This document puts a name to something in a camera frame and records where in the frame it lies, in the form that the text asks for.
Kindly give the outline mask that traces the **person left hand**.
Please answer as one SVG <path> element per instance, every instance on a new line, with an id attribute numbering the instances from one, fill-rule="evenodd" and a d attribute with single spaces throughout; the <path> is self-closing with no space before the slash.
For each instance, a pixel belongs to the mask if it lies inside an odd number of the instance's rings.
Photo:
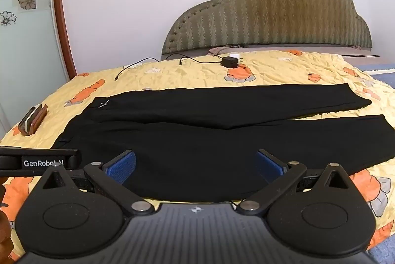
<path id="1" fill-rule="evenodd" d="M 11 226 L 7 215 L 1 211 L 1 222 L 0 222 L 0 260 L 1 264 L 15 263 L 11 258 L 11 252 L 13 251 L 13 242 L 11 240 Z"/>

